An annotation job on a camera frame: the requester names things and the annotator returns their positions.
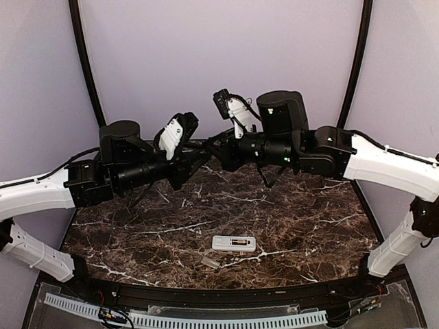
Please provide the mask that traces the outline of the grey battery cover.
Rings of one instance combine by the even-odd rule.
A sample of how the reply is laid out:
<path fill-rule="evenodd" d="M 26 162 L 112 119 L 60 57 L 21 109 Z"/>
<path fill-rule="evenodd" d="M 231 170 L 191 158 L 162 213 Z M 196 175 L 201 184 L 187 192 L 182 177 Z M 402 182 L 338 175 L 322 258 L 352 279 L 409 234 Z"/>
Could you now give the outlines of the grey battery cover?
<path fill-rule="evenodd" d="M 207 267 L 212 268 L 212 269 L 219 269 L 220 268 L 220 263 L 219 262 L 217 262 L 217 261 L 215 261 L 215 260 L 213 260 L 213 259 L 211 259 L 209 257 L 206 257 L 206 256 L 204 256 L 202 258 L 201 263 L 203 265 L 206 265 Z"/>

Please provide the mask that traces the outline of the white remote control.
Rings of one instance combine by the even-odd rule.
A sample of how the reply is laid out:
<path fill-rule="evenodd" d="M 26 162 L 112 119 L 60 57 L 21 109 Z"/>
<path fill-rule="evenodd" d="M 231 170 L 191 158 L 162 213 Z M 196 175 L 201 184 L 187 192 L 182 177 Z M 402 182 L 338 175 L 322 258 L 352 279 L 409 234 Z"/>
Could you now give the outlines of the white remote control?
<path fill-rule="evenodd" d="M 251 236 L 215 235 L 211 243 L 214 250 L 225 252 L 254 252 L 256 246 L 256 239 Z"/>

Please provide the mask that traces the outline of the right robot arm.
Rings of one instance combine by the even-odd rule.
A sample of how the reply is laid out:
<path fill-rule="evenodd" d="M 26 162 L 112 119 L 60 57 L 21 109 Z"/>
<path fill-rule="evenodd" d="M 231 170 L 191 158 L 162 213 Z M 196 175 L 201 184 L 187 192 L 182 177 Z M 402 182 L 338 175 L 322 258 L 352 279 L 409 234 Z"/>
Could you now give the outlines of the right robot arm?
<path fill-rule="evenodd" d="M 373 182 L 414 196 L 403 221 L 369 253 L 363 272 L 351 280 L 354 296 L 367 296 L 377 278 L 387 276 L 416 246 L 438 236 L 437 158 L 382 145 L 357 130 L 330 125 L 312 130 L 302 95 L 296 91 L 265 93 L 257 98 L 256 108 L 227 90 L 216 92 L 213 101 L 222 118 L 234 125 L 206 144 L 226 171 L 246 163 L 258 170 L 273 165 L 280 172 L 291 169 L 335 180 Z"/>

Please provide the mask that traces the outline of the battery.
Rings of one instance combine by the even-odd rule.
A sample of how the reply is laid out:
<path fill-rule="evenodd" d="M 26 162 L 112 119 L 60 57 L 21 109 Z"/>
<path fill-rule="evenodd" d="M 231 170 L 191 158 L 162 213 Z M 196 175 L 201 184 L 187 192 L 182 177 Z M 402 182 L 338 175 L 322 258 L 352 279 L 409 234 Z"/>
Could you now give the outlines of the battery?
<path fill-rule="evenodd" d="M 248 245 L 250 242 L 246 239 L 232 239 L 231 245 Z"/>

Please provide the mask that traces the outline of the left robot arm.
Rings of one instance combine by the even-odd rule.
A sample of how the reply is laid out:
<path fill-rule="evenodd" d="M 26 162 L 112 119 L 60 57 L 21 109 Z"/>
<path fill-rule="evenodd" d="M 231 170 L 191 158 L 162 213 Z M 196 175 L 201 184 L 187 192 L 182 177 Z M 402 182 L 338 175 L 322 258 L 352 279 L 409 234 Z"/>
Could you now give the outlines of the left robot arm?
<path fill-rule="evenodd" d="M 82 299 L 90 299 L 97 285 L 87 276 L 79 256 L 59 252 L 30 236 L 14 218 L 42 210 L 86 208 L 123 197 L 137 187 L 167 180 L 178 190 L 210 159 L 189 139 L 198 120 L 177 114 L 151 145 L 141 139 L 140 125 L 122 120 L 99 130 L 99 147 L 71 157 L 53 171 L 1 183 L 1 253 L 10 254 L 31 268 L 69 286 Z"/>

